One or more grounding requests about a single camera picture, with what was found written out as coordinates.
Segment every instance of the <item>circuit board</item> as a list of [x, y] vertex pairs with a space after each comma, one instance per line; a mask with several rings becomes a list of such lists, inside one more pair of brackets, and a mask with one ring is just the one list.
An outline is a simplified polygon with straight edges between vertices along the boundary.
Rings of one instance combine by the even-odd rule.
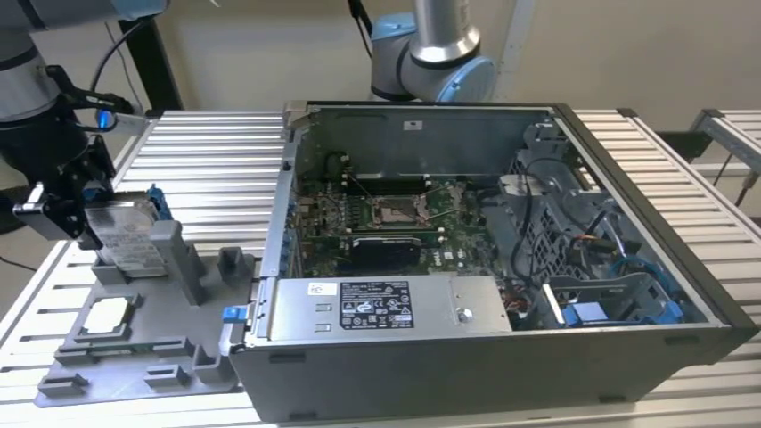
[[399, 189], [403, 194], [381, 195], [371, 194], [370, 185], [357, 185], [359, 192], [331, 183], [302, 186], [297, 230], [303, 277], [502, 271], [475, 192], [465, 182], [427, 180], [415, 192], [407, 186]]

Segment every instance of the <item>metal frame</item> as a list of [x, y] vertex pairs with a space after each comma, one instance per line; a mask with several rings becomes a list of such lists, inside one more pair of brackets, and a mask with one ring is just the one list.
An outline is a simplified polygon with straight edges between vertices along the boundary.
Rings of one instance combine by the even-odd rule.
[[[253, 113], [183, 113], [182, 126], [218, 126], [219, 123], [234, 125], [243, 116], [261, 116]], [[667, 146], [651, 135], [649, 128], [638, 119], [625, 118], [615, 111], [577, 111], [586, 128], [595, 135], [602, 146], [617, 160], [629, 178], [639, 187], [645, 197], [661, 212], [666, 222], [674, 227], [677, 234], [687, 243], [706, 268], [713, 272], [722, 287], [743, 306], [744, 313], [756, 324], [761, 324], [761, 240], [756, 230], [744, 225], [744, 217], [729, 210], [725, 199], [711, 194], [705, 180], [695, 177], [690, 167], [670, 154]], [[235, 155], [217, 154], [210, 162], [223, 163], [227, 159], [230, 169], [241, 165], [251, 168], [255, 163], [253, 151], [242, 152], [243, 147], [258, 147], [257, 153], [271, 144], [258, 140], [250, 144], [250, 137], [263, 135], [255, 129], [237, 131], [247, 138], [230, 140], [219, 131], [217, 137], [183, 143], [170, 140], [155, 141], [142, 145], [142, 153], [135, 160], [149, 158], [145, 151], [149, 147], [167, 149], [174, 147], [175, 154], [187, 155], [191, 148], [219, 148], [217, 153], [234, 152]], [[137, 139], [125, 149], [137, 147]], [[153, 155], [167, 159], [169, 152]], [[233, 232], [223, 232], [234, 237], [245, 232], [249, 226], [234, 226], [226, 219], [238, 214], [237, 206], [245, 203], [251, 210], [270, 204], [270, 201], [253, 199], [262, 194], [238, 188], [235, 174], [229, 179], [214, 179], [217, 201], [211, 195], [202, 200], [190, 197], [174, 198], [182, 207], [194, 203], [193, 210], [202, 210], [210, 203], [221, 204], [213, 225], [227, 225]], [[255, 241], [247, 246], [254, 253]], [[91, 282], [87, 263], [93, 261], [90, 253], [81, 252], [66, 243], [59, 243], [47, 256], [38, 273], [33, 277], [15, 304], [0, 322], [0, 423], [39, 425], [54, 421], [57, 426], [86, 426], [93, 424], [143, 424], [150, 426], [231, 426], [261, 424], [255, 411], [250, 408], [245, 393], [179, 397], [170, 399], [145, 399], [139, 401], [106, 403], [87, 407], [55, 407], [37, 409], [30, 400], [37, 390], [35, 385], [46, 373], [46, 365], [51, 360], [55, 347], [55, 332], [67, 332], [70, 313], [78, 310], [86, 293], [86, 284]], [[19, 342], [26, 336], [30, 340]], [[740, 346], [737, 351], [713, 366], [693, 366], [679, 370], [634, 404], [599, 405], [590, 407], [563, 407], [543, 410], [529, 410], [509, 413], [494, 413], [471, 416], [445, 416], [417, 418], [403, 421], [365, 421], [331, 426], [347, 428], [385, 428], [409, 426], [411, 428], [463, 427], [463, 426], [626, 426], [626, 427], [671, 427], [671, 426], [726, 426], [758, 425], [761, 421], [761, 336]]]
[[761, 111], [703, 110], [691, 125], [761, 174]]

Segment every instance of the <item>white wall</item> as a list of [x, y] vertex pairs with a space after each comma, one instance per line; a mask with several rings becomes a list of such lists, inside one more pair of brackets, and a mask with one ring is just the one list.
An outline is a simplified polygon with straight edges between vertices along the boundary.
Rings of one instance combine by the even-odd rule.
[[[114, 22], [110, 23], [110, 29], [114, 32], [114, 36], [118, 37], [121, 32]], [[103, 23], [99, 22], [67, 29], [35, 33], [31, 35], [31, 38], [34, 39], [34, 44], [37, 45], [45, 62], [62, 66], [71, 78], [73, 84], [77, 87], [86, 88], [90, 83], [94, 67], [107, 47], [111, 45], [107, 34], [105, 33]], [[137, 76], [137, 70], [134, 69], [134, 63], [131, 62], [126, 48], [123, 48], [122, 52], [125, 53], [126, 69], [131, 76], [137, 96], [147, 108], [147, 96], [145, 95], [145, 90], [142, 89], [142, 84]], [[115, 54], [105, 66], [97, 90], [102, 93], [114, 93], [125, 97], [130, 102], [134, 102], [134, 97], [126, 85], [119, 58]], [[93, 124], [91, 110], [82, 111], [78, 117], [87, 125]], [[115, 133], [105, 135], [105, 143], [111, 156], [117, 155], [126, 139], [127, 136]], [[5, 188], [10, 185], [22, 185], [25, 183], [26, 180], [23, 176], [0, 161], [0, 188]]]
[[761, 1], [534, 0], [513, 101], [630, 107], [655, 129], [758, 108]]
[[[173, 2], [159, 17], [185, 107], [278, 110], [289, 100], [363, 100], [369, 58], [345, 0]], [[410, 0], [365, 0], [370, 17]], [[471, 0], [482, 52], [498, 58], [513, 0]]]

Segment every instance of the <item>cable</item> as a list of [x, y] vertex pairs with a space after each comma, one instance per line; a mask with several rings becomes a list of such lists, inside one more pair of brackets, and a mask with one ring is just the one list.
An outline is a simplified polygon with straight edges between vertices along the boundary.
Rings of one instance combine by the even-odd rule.
[[521, 223], [521, 230], [518, 232], [518, 240], [513, 246], [513, 252], [510, 253], [510, 269], [513, 270], [514, 275], [521, 278], [526, 285], [533, 286], [533, 280], [529, 275], [525, 275], [517, 267], [517, 258], [518, 258], [518, 251], [521, 250], [521, 246], [523, 245], [525, 235], [527, 234], [527, 226], [531, 221], [531, 212], [533, 212], [533, 204], [534, 204], [534, 197], [531, 195], [531, 186], [527, 184], [527, 176], [525, 174], [523, 169], [523, 182], [525, 182], [525, 210], [523, 210], [523, 222]]
[[367, 57], [371, 59], [371, 51], [369, 49], [367, 38], [365, 37], [365, 31], [367, 32], [367, 37], [371, 37], [371, 19], [369, 18], [365, 5], [361, 0], [347, 0], [347, 12], [357, 23], [358, 35], [361, 36], [361, 43], [365, 46], [365, 52]]
[[[107, 26], [107, 22], [103, 22], [105, 31], [107, 32], [107, 38], [110, 38], [110, 42], [115, 44], [114, 33], [110, 31], [110, 27]], [[118, 58], [121, 59], [121, 70], [123, 70], [123, 77], [126, 78], [126, 84], [129, 85], [129, 91], [131, 91], [131, 96], [134, 96], [134, 102], [137, 106], [139, 106], [139, 111], [145, 111], [142, 107], [142, 102], [139, 101], [139, 97], [137, 96], [137, 91], [134, 90], [134, 85], [131, 84], [131, 77], [129, 77], [129, 70], [126, 69], [126, 59], [123, 54], [121, 53], [121, 48], [115, 49], [115, 53], [118, 54]]]
[[735, 207], [739, 207], [739, 204], [742, 203], [746, 194], [747, 194], [747, 187], [743, 187], [742, 190], [739, 191], [739, 194], [737, 195], [737, 201], [734, 201]]
[[21, 263], [15, 263], [14, 261], [7, 260], [7, 259], [6, 259], [5, 257], [2, 257], [2, 256], [0, 256], [0, 261], [2, 261], [3, 263], [6, 263], [6, 264], [10, 265], [10, 266], [15, 266], [17, 268], [22, 268], [22, 269], [25, 269], [25, 270], [30, 270], [31, 272], [37, 272], [37, 270], [35, 270], [33, 267], [26, 266], [26, 265], [23, 265], [23, 264], [21, 264]]
[[729, 161], [731, 159], [733, 159], [733, 154], [729, 153], [729, 156], [726, 156], [726, 160], [723, 161], [723, 165], [718, 170], [718, 174], [715, 175], [715, 178], [713, 179], [713, 185], [718, 185], [718, 180], [722, 178], [723, 170], [726, 169], [726, 165], [729, 165]]
[[605, 219], [605, 216], [607, 215], [607, 211], [606, 210], [599, 210], [599, 213], [597, 214], [597, 216], [594, 217], [594, 219], [591, 220], [591, 223], [589, 225], [589, 227], [586, 227], [583, 234], [585, 235], [594, 235], [594, 229], [597, 228], [597, 226], [599, 225], [599, 223], [602, 222], [602, 220]]
[[97, 67], [94, 67], [93, 79], [90, 80], [90, 86], [89, 86], [90, 91], [94, 92], [94, 89], [97, 88], [97, 82], [99, 81], [99, 77], [103, 74], [105, 64], [107, 63], [107, 60], [113, 56], [115, 50], [123, 44], [123, 42], [131, 37], [131, 35], [135, 34], [141, 29], [143, 29], [150, 24], [151, 20], [153, 20], [151, 16], [147, 17], [146, 19], [143, 19], [134, 27], [131, 27], [126, 31], [126, 33], [123, 33], [121, 35], [121, 37], [117, 39], [117, 41], [107, 48], [107, 51], [105, 52], [103, 57], [101, 58], [99, 62], [97, 63]]
[[358, 35], [361, 36], [361, 44], [365, 46], [365, 52], [367, 53], [367, 57], [371, 59], [371, 51], [369, 50], [367, 38], [365, 37], [365, 32], [361, 30], [361, 25], [358, 25], [358, 20], [354, 21], [357, 23]]
[[537, 162], [539, 162], [539, 161], [554, 162], [554, 163], [558, 163], [558, 164], [561, 164], [563, 167], [567, 168], [567, 164], [566, 164], [562, 160], [559, 160], [559, 159], [555, 159], [555, 158], [535, 158], [535, 159], [533, 159], [530, 162], [527, 162], [527, 165], [525, 165], [523, 171], [527, 172], [529, 168], [531, 168], [531, 166], [533, 166]]
[[645, 268], [647, 268], [650, 270], [650, 272], [653, 272], [653, 274], [655, 274], [657, 282], [666, 289], [666, 292], [673, 292], [671, 287], [670, 287], [670, 281], [667, 281], [666, 275], [663, 274], [663, 271], [659, 269], [659, 267], [654, 263], [650, 263], [645, 259], [641, 259], [635, 256], [626, 256], [610, 265], [609, 270], [610, 270], [610, 276], [611, 277], [619, 276], [618, 275], [618, 267], [623, 263], [629, 263], [629, 262], [639, 263]]

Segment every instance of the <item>black cable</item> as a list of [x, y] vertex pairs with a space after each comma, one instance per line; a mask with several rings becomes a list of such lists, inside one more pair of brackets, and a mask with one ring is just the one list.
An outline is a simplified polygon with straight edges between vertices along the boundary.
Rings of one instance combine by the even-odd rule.
[[23, 265], [23, 264], [21, 264], [21, 263], [15, 263], [14, 261], [7, 260], [7, 259], [6, 259], [5, 257], [2, 257], [2, 256], [0, 256], [0, 261], [2, 261], [3, 263], [6, 263], [6, 264], [10, 265], [10, 266], [15, 266], [17, 268], [22, 268], [22, 269], [25, 269], [25, 270], [30, 270], [31, 272], [37, 272], [37, 270], [35, 270], [33, 267], [26, 266], [26, 265]]
[[[110, 38], [110, 42], [115, 44], [114, 33], [110, 31], [110, 27], [107, 26], [107, 22], [103, 22], [105, 31], [107, 32], [107, 38]], [[123, 54], [121, 53], [121, 49], [115, 49], [115, 53], [118, 54], [118, 58], [121, 59], [121, 70], [123, 70], [123, 77], [126, 78], [126, 84], [129, 85], [129, 91], [131, 91], [131, 96], [134, 96], [134, 102], [139, 106], [139, 111], [145, 112], [145, 107], [142, 107], [142, 102], [139, 101], [139, 97], [137, 96], [137, 91], [134, 90], [134, 85], [131, 84], [131, 77], [129, 77], [129, 70], [126, 69], [126, 59]]]
[[726, 169], [726, 165], [729, 165], [729, 161], [731, 159], [733, 159], [733, 154], [729, 153], [729, 156], [726, 156], [726, 160], [723, 161], [723, 165], [718, 170], [718, 174], [715, 175], [715, 178], [713, 179], [713, 185], [718, 185], [718, 180], [722, 178], [723, 170]]
[[531, 195], [531, 186], [527, 184], [527, 176], [525, 174], [523, 169], [523, 181], [525, 181], [525, 210], [523, 210], [523, 223], [521, 224], [521, 230], [518, 232], [518, 240], [513, 246], [513, 252], [510, 254], [510, 269], [513, 270], [514, 275], [521, 278], [527, 286], [534, 285], [534, 281], [529, 275], [525, 275], [517, 267], [517, 258], [518, 258], [518, 251], [521, 250], [521, 246], [523, 245], [525, 235], [527, 234], [527, 227], [531, 222], [531, 212], [533, 212], [533, 204], [534, 204], [534, 196]]
[[737, 196], [737, 201], [734, 201], [735, 207], [739, 207], [739, 204], [742, 203], [746, 194], [747, 194], [747, 187], [743, 187], [742, 190], [739, 191], [739, 195]]
[[533, 159], [530, 162], [527, 162], [527, 165], [525, 165], [523, 173], [526, 173], [527, 170], [529, 170], [529, 168], [531, 168], [531, 166], [533, 166], [537, 162], [539, 162], [539, 161], [554, 162], [554, 163], [558, 163], [558, 164], [561, 164], [563, 167], [567, 168], [567, 164], [566, 164], [562, 160], [559, 160], [559, 159], [555, 159], [555, 158], [535, 158], [535, 159]]
[[143, 19], [134, 27], [131, 27], [121, 35], [121, 37], [117, 39], [117, 41], [107, 48], [107, 51], [105, 52], [103, 57], [101, 58], [99, 62], [97, 63], [97, 67], [94, 67], [93, 79], [90, 80], [90, 86], [89, 86], [90, 91], [94, 92], [94, 89], [97, 88], [97, 82], [99, 81], [99, 77], [103, 74], [105, 64], [107, 63], [107, 60], [113, 56], [115, 49], [118, 49], [118, 47], [123, 44], [123, 42], [131, 37], [131, 35], [134, 33], [137, 33], [141, 29], [143, 29], [150, 24], [151, 20], [153, 20], [151, 16], [147, 17], [146, 19]]
[[594, 235], [594, 229], [597, 228], [597, 226], [602, 222], [602, 219], [605, 218], [606, 215], [607, 215], [607, 211], [601, 210], [599, 213], [597, 214], [597, 217], [594, 217], [594, 219], [591, 220], [589, 227], [583, 231], [585, 235]]
[[361, 44], [365, 46], [365, 52], [367, 53], [367, 57], [371, 59], [371, 51], [369, 50], [367, 38], [365, 37], [365, 32], [361, 30], [361, 25], [358, 25], [358, 20], [354, 21], [357, 22], [358, 35], [361, 36]]
[[371, 19], [369, 18], [367, 10], [365, 9], [365, 5], [361, 3], [361, 0], [347, 0], [347, 11], [357, 22], [361, 20], [365, 30], [371, 36]]

